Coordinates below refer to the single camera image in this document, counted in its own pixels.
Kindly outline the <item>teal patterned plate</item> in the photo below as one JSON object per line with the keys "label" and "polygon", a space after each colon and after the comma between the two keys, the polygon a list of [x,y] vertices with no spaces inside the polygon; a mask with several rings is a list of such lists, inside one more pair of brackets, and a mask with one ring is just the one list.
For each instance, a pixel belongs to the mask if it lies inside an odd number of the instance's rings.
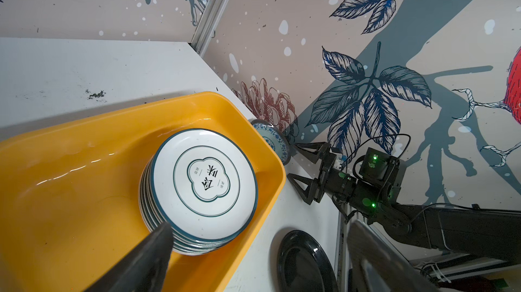
{"label": "teal patterned plate", "polygon": [[290,144],[282,132],[270,122],[261,119],[254,119],[250,123],[286,166],[291,159]]}

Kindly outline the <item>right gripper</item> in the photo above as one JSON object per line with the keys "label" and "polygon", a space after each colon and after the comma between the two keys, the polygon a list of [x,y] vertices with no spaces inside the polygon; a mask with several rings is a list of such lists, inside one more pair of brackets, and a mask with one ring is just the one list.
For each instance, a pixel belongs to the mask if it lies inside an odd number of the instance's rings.
{"label": "right gripper", "polygon": [[367,220],[376,215],[377,188],[341,171],[339,155],[331,153],[331,144],[299,143],[294,144],[294,148],[313,164],[321,161],[319,178],[312,179],[294,173],[287,175],[287,179],[306,204],[320,203],[326,193],[331,196],[333,204],[345,221],[349,221],[356,213]]}

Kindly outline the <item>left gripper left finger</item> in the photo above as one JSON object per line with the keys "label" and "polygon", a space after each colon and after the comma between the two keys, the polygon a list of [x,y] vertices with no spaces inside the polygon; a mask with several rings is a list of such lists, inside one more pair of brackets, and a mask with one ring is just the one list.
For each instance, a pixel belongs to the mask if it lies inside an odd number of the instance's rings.
{"label": "left gripper left finger", "polygon": [[173,248],[170,224],[162,223],[87,291],[161,291]]}

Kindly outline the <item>white plate black rim back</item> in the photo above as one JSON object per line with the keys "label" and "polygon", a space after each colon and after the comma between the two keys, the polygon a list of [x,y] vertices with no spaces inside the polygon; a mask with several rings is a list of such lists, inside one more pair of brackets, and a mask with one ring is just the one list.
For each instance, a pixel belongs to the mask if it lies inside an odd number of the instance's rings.
{"label": "white plate black rim back", "polygon": [[245,153],[208,129],[183,130],[165,140],[151,160],[150,185],[159,214],[176,232],[201,243],[239,236],[259,198]]}

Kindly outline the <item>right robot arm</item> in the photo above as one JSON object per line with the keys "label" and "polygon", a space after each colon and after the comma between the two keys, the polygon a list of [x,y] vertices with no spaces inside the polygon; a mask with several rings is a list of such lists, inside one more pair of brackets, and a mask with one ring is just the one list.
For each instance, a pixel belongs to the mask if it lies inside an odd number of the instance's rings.
{"label": "right robot arm", "polygon": [[397,198],[406,165],[399,158],[370,148],[358,159],[360,171],[347,174],[340,151],[329,143],[294,148],[320,164],[317,178],[287,176],[308,205],[329,195],[346,221],[359,213],[399,243],[520,263],[519,211],[482,209],[477,204],[402,205]]}

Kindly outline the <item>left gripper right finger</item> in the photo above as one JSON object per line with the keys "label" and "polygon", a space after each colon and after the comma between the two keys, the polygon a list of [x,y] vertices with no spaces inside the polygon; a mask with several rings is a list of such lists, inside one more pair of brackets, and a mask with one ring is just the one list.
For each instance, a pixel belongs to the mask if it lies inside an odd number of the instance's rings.
{"label": "left gripper right finger", "polygon": [[347,246],[356,291],[438,290],[359,220],[350,224]]}

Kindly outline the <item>yellow plastic bin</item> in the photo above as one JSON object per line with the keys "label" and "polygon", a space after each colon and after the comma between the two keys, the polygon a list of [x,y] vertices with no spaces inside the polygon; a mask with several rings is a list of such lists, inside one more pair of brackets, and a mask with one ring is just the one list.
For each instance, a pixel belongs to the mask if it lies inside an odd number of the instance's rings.
{"label": "yellow plastic bin", "polygon": [[203,128],[252,164],[259,203],[223,248],[172,254],[164,291],[223,291],[286,181],[284,166],[229,99],[204,92],[7,139],[1,143],[1,290],[83,291],[148,235],[138,183],[161,143]]}

